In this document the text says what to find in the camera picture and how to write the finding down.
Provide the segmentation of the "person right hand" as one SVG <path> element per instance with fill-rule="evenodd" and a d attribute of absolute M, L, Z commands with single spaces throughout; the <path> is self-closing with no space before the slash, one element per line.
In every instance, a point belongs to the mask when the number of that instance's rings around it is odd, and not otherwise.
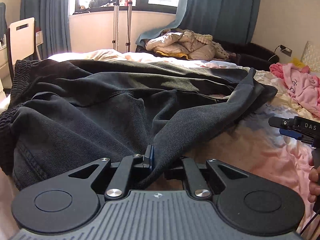
<path fill-rule="evenodd" d="M 319 186 L 319 167 L 315 167 L 314 161 L 311 158 L 309 160 L 309 165 L 312 166 L 312 169 L 309 173 L 309 194 L 308 201 L 314 203 L 318 196 L 320 195 L 320 186 Z"/>

